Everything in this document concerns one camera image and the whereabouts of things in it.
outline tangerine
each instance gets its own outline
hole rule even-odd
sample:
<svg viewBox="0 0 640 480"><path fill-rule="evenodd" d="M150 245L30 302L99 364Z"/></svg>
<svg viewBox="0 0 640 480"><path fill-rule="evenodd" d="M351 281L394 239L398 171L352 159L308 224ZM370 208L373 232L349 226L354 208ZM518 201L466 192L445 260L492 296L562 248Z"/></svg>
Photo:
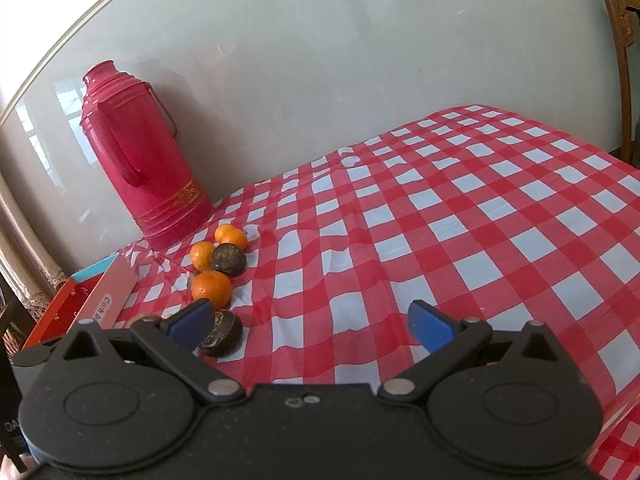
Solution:
<svg viewBox="0 0 640 480"><path fill-rule="evenodd" d="M215 249L215 246L206 240L194 244L189 251L193 266L198 270L211 270L211 255Z"/></svg>
<svg viewBox="0 0 640 480"><path fill-rule="evenodd" d="M216 241L221 244L222 243L222 237L228 233L229 231L232 231L233 229L235 229L235 227L233 227L231 224L221 224L218 226L218 228L216 229L216 232L213 233Z"/></svg>
<svg viewBox="0 0 640 480"><path fill-rule="evenodd" d="M206 298L216 310L226 307L231 300L233 286L231 280L216 270L207 270L194 277L191 282L191 295L194 300Z"/></svg>
<svg viewBox="0 0 640 480"><path fill-rule="evenodd" d="M246 249L249 241L246 239L246 234L240 229L233 228L233 230L226 232L222 238L220 238L221 244L233 244L238 246L241 251Z"/></svg>

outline metal pin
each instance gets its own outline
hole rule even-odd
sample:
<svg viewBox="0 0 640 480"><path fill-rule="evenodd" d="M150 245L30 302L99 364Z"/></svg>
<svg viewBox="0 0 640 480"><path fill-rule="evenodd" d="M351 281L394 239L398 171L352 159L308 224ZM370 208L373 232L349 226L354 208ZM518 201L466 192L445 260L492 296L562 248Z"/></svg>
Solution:
<svg viewBox="0 0 640 480"><path fill-rule="evenodd" d="M216 379L207 385L210 394L220 397L228 397L236 393L240 389L240 384L233 379Z"/></svg>
<svg viewBox="0 0 640 480"><path fill-rule="evenodd" d="M414 382L403 378L389 379L382 387L391 395L408 395L415 390Z"/></svg>

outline red box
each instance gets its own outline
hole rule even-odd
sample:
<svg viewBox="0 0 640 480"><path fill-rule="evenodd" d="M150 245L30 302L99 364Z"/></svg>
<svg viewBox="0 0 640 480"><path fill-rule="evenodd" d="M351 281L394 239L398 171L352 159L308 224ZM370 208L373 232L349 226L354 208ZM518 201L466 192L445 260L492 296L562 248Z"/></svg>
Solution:
<svg viewBox="0 0 640 480"><path fill-rule="evenodd" d="M113 328L137 282L134 270L117 253L79 270L55 295L24 348L63 335L81 317Z"/></svg>

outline white label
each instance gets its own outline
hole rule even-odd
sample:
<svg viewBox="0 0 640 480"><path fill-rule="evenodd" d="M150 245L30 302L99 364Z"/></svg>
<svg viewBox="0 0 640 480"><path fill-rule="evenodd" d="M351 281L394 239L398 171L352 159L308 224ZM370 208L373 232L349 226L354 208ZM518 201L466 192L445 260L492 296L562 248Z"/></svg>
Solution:
<svg viewBox="0 0 640 480"><path fill-rule="evenodd" d="M100 300L100 304L98 305L98 309L95 311L94 319L100 323L102 318L107 313L107 311L111 308L111 304L113 303L113 298L111 294L105 294L104 297Z"/></svg>

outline red and white checkered tablecloth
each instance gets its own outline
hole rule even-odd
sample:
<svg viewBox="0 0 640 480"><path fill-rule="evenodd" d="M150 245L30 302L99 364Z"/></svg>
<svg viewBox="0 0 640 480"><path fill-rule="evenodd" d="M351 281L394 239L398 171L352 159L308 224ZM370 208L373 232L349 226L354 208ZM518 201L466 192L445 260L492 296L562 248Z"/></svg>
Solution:
<svg viewBox="0 0 640 480"><path fill-rule="evenodd" d="M640 172L504 110L443 110L238 190L163 253L123 248L140 281L120 324L187 305L190 245L224 222L250 244L242 345L216 366L245 386L377 386L427 355L416 298L504 330L542 319L610 419L592 463L614 480L640 465Z"/></svg>

